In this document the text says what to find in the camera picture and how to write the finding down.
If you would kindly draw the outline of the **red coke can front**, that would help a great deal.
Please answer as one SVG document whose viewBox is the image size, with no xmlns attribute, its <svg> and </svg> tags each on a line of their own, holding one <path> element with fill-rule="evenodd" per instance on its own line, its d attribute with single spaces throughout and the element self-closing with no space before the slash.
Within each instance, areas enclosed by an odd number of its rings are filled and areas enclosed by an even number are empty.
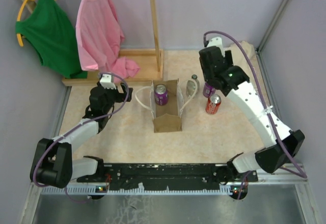
<svg viewBox="0 0 326 224">
<path fill-rule="evenodd" d="M 210 115 L 216 114 L 221 102 L 221 97 L 218 94 L 212 94 L 207 100 L 206 112 Z"/>
</svg>

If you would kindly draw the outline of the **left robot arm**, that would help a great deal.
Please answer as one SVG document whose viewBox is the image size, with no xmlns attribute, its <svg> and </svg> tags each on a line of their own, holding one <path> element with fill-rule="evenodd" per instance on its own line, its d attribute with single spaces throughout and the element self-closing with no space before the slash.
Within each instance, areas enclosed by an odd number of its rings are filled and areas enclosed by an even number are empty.
<svg viewBox="0 0 326 224">
<path fill-rule="evenodd" d="M 65 188 L 74 178 L 88 175 L 96 182 L 105 178 L 106 169 L 99 165 L 99 158 L 86 156 L 73 161 L 72 154 L 105 128 L 111 116 L 119 111 L 116 103 L 125 105 L 132 100 L 133 88 L 120 85 L 122 92 L 98 83 L 90 91 L 85 115 L 75 127 L 61 136 L 39 140 L 30 171 L 31 181 L 39 187 Z"/>
</svg>

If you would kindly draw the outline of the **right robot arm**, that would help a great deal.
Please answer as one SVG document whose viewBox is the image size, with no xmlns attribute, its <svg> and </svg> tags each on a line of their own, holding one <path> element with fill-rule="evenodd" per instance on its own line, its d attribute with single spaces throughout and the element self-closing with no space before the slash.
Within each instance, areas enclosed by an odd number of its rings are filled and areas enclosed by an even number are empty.
<svg viewBox="0 0 326 224">
<path fill-rule="evenodd" d="M 239 181 L 246 172 L 258 169 L 272 174 L 284 164 L 293 162 L 305 139 L 302 131 L 293 131 L 266 107 L 257 91 L 258 86 L 233 64 L 230 51 L 222 54 L 220 48 L 211 46 L 200 50 L 199 56 L 204 80 L 241 109 L 264 145 L 258 151 L 241 153 L 229 160 L 228 177 Z"/>
</svg>

